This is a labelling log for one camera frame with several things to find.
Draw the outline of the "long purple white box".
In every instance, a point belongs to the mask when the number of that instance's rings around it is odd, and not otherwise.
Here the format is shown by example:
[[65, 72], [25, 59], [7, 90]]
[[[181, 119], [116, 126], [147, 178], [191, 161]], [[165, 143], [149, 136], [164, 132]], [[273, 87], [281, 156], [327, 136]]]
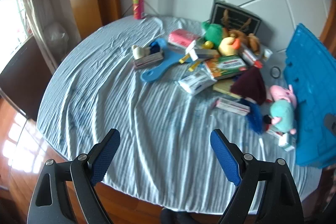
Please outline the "long purple white box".
[[157, 61], [163, 60], [163, 54], [161, 52], [154, 53], [145, 57], [142, 57], [140, 59], [136, 59], [133, 61], [134, 67], [136, 69], [147, 67], [148, 65], [151, 65], [153, 63], [156, 63]]

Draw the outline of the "blue plastic crate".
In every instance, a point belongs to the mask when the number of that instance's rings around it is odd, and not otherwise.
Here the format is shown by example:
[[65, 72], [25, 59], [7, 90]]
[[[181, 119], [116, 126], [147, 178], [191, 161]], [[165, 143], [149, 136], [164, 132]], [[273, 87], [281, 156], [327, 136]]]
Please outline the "blue plastic crate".
[[286, 49], [283, 75], [297, 98], [295, 162], [335, 164], [335, 58], [303, 24]]

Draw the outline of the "grey teal pig plush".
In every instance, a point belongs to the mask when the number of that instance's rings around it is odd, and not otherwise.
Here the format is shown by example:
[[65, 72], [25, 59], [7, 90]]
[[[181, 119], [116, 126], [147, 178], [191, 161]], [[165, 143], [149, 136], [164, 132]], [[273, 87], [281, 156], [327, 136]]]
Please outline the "grey teal pig plush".
[[289, 84], [288, 88], [284, 88], [272, 85], [268, 94], [272, 105], [269, 109], [270, 114], [263, 116], [266, 128], [273, 126], [278, 132], [295, 135], [297, 130], [294, 122], [294, 111], [297, 107], [297, 98], [293, 86]]

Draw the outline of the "black gift box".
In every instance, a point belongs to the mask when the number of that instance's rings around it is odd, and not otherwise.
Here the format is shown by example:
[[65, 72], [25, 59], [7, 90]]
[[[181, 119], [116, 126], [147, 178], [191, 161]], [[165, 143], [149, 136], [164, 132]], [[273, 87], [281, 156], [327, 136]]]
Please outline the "black gift box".
[[261, 19], [252, 12], [230, 3], [214, 0], [210, 23], [220, 24], [227, 30], [239, 30], [244, 34], [256, 34], [261, 24]]

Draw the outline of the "green orange medicine box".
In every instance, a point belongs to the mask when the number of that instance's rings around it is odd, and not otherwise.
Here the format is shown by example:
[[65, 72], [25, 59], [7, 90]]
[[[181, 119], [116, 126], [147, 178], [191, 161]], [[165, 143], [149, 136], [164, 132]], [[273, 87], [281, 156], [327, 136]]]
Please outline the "green orange medicine box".
[[232, 55], [206, 60], [205, 68], [213, 79], [221, 80], [242, 74], [248, 66], [240, 56]]

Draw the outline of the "pink tissue pack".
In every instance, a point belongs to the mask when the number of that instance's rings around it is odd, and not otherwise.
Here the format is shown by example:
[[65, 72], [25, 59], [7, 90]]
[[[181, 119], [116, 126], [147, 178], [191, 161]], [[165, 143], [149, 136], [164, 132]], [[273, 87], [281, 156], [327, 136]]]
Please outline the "pink tissue pack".
[[173, 46], [186, 49], [194, 40], [198, 38], [200, 38], [199, 35], [184, 29], [177, 29], [169, 34], [168, 43]]

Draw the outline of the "red teal medicine box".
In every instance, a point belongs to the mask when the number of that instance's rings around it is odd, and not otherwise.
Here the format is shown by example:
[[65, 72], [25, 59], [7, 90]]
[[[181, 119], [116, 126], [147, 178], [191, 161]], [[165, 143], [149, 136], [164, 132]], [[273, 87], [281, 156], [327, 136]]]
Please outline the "red teal medicine box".
[[297, 135], [291, 133], [283, 134], [278, 140], [278, 146], [284, 151], [292, 151], [296, 148]]

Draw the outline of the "yellow duck plush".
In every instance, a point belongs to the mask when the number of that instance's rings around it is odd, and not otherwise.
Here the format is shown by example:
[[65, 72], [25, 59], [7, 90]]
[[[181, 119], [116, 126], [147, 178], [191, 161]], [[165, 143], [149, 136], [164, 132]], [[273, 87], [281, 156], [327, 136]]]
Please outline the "yellow duck plush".
[[218, 51], [222, 56], [233, 56], [238, 54], [240, 40], [238, 38], [226, 37], [218, 46]]

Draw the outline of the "yellow flat packet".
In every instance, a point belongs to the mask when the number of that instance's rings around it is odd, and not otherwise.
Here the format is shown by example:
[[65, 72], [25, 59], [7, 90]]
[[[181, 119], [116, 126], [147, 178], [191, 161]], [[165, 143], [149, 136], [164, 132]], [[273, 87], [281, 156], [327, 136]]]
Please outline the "yellow flat packet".
[[234, 81], [232, 79], [224, 79], [219, 80], [213, 85], [213, 91], [220, 92], [222, 94], [225, 94], [227, 96], [231, 96], [233, 98], [240, 99], [241, 97], [238, 94], [232, 93], [231, 86], [234, 84]]

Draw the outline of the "blue plastic board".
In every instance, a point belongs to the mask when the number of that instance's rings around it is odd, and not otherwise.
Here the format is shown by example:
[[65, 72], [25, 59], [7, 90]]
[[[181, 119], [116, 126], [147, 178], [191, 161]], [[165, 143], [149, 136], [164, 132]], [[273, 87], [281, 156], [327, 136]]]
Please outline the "blue plastic board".
[[169, 44], [163, 38], [155, 39], [163, 49], [163, 60], [156, 67], [143, 72], [141, 80], [145, 83], [153, 83], [159, 80], [173, 65], [180, 64], [179, 60], [185, 55], [185, 49]]

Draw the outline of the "pink white medicine box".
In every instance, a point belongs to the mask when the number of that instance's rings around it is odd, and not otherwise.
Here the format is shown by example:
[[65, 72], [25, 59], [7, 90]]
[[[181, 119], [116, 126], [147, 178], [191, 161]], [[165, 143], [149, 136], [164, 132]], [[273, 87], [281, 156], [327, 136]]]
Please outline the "pink white medicine box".
[[225, 98], [218, 98], [215, 103], [215, 106], [219, 109], [235, 113], [241, 116], [246, 116], [247, 114], [250, 113], [249, 106], [231, 100], [227, 100]]

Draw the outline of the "white wet wipes pack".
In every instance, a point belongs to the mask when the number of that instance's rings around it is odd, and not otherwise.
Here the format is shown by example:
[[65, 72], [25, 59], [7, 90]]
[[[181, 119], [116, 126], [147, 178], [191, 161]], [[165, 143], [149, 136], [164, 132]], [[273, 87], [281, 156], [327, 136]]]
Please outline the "white wet wipes pack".
[[217, 82], [205, 68], [201, 68], [182, 79], [175, 86], [190, 96], [195, 96]]

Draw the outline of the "white narrow box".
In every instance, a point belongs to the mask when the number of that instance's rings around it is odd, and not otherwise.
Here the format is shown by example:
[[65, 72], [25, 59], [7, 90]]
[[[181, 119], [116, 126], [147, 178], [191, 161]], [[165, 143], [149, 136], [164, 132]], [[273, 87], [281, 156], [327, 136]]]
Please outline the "white narrow box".
[[205, 48], [193, 48], [188, 52], [192, 61], [208, 60], [221, 57], [221, 54], [217, 50], [205, 49]]

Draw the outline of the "green frog plush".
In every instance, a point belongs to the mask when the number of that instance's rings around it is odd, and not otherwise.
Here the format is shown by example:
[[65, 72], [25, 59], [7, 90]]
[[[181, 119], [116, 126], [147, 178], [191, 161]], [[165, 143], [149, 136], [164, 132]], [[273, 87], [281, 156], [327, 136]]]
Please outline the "green frog plush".
[[205, 41], [213, 43], [214, 48], [217, 49], [220, 46], [223, 39], [223, 28], [220, 24], [214, 24], [210, 22], [202, 22], [202, 28], [205, 31]]

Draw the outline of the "blue satin bow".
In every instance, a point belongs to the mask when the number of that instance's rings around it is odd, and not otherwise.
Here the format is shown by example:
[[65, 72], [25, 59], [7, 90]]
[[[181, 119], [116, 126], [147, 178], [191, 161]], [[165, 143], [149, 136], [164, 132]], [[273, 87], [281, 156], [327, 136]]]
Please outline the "blue satin bow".
[[159, 42], [153, 41], [149, 45], [149, 55], [153, 55], [156, 53], [162, 53], [161, 46], [159, 45]]

